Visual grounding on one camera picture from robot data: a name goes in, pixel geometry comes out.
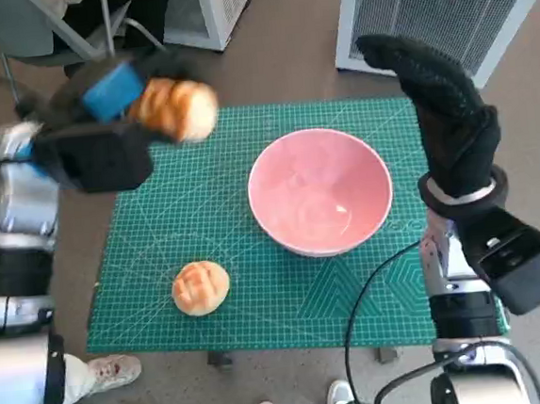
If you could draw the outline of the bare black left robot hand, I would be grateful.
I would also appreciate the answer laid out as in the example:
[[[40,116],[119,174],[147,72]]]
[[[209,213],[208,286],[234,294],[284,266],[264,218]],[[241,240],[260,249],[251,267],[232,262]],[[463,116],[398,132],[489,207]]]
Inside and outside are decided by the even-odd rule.
[[[203,79],[183,58],[168,50],[122,53],[81,65],[50,98],[49,107],[71,124],[112,121],[157,78]]]

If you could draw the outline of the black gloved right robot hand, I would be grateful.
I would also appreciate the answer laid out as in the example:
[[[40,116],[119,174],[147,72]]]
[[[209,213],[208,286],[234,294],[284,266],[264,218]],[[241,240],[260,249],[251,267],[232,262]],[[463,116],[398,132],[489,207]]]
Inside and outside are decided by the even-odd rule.
[[[460,198],[488,186],[500,142],[499,116],[462,66],[405,37],[370,34],[356,46],[371,68],[395,73],[412,100],[429,173],[441,191]]]

